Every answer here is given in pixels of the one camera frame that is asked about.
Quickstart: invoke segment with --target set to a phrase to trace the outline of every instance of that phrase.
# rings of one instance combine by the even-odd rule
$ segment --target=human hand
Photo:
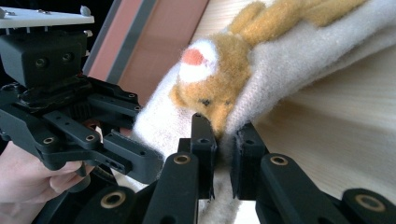
[[[45,203],[73,187],[83,177],[75,171],[81,161],[70,161],[51,171],[35,156],[9,142],[0,156],[0,203]],[[93,167],[86,166],[87,173]]]

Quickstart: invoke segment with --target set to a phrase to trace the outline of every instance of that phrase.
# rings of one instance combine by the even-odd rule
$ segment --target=stuffed animal
[[[200,202],[200,223],[235,218],[229,165],[244,124],[315,80],[396,44],[394,0],[262,1],[243,9],[226,31],[188,46],[134,124],[131,137],[165,160],[177,152],[179,138],[191,137],[194,113],[210,119],[220,161],[216,200]]]
[[[220,138],[236,98],[251,76],[248,56],[252,48],[277,39],[300,20],[326,26],[365,1],[280,0],[271,7],[253,2],[235,17],[228,33],[200,39],[184,51],[170,97],[176,105],[207,117]]]

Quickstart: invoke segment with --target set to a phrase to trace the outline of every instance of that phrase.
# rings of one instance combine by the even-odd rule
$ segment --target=toy ear
[[[333,21],[345,16],[349,11],[362,5],[366,1],[367,0],[326,1],[310,8],[303,15],[303,18],[311,21],[318,27],[327,26]]]
[[[261,11],[265,10],[264,2],[253,2],[243,8],[228,26],[228,31],[238,34],[251,21],[253,21]]]
[[[276,1],[261,11],[239,34],[251,47],[276,39],[300,20],[303,9],[304,1]]]

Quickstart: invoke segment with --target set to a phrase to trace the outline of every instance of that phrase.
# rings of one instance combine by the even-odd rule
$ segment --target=white fabric
[[[279,39],[255,47],[249,55],[252,77],[240,93],[220,141],[223,158],[231,158],[230,144],[235,132],[268,112],[280,99],[395,43],[396,1],[370,0],[330,26],[317,28],[301,21]],[[194,112],[175,107],[168,97],[178,70],[179,63],[164,77],[139,114],[132,136],[161,151],[165,158],[177,152],[179,138],[191,136]],[[232,222],[238,203],[232,200],[227,166],[221,167],[215,178],[216,200],[208,205],[199,220],[201,223]]]

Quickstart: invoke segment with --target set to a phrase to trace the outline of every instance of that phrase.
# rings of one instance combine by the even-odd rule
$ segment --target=orange nose
[[[204,55],[198,49],[186,49],[181,56],[181,61],[189,65],[200,65],[204,60]]]

